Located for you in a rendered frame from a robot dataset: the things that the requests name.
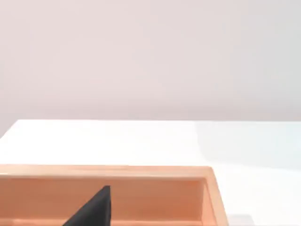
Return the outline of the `shallow salmon-coloured box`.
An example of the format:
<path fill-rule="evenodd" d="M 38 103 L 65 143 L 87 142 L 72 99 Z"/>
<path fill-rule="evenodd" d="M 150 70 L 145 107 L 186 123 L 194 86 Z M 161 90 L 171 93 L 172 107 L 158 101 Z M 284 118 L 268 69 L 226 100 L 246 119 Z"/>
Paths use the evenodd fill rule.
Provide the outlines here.
<path fill-rule="evenodd" d="M 0 226 L 62 226 L 104 186 L 111 226 L 229 226 L 208 166 L 0 164 Z"/>

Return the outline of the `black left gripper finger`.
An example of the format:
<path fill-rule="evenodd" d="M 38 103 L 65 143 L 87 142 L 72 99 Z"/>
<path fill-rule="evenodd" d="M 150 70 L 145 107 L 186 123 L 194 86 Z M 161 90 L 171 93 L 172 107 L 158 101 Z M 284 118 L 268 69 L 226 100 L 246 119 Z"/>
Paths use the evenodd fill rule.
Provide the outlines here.
<path fill-rule="evenodd" d="M 111 226 L 111 188 L 104 186 L 62 226 Z"/>

